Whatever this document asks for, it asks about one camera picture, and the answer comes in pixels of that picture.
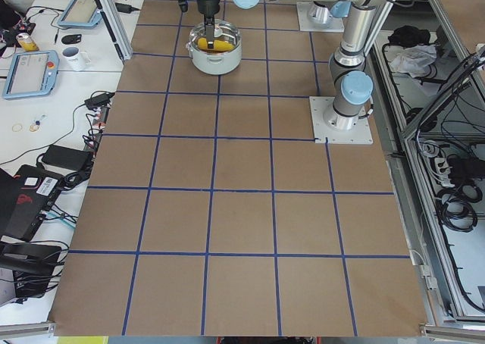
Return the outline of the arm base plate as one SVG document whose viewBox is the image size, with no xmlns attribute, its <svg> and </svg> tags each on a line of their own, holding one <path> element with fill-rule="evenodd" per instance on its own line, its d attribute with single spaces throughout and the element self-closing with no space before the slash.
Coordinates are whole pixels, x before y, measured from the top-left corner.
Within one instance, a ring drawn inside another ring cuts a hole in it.
<svg viewBox="0 0 485 344">
<path fill-rule="evenodd" d="M 330 9 L 315 2 L 297 2 L 299 30 L 304 32 L 342 33 L 344 24 L 331 15 Z"/>
<path fill-rule="evenodd" d="M 334 97 L 309 98 L 311 121 L 316 143 L 371 145 L 373 138 L 365 106 L 353 117 L 344 117 L 333 109 Z"/>
</svg>

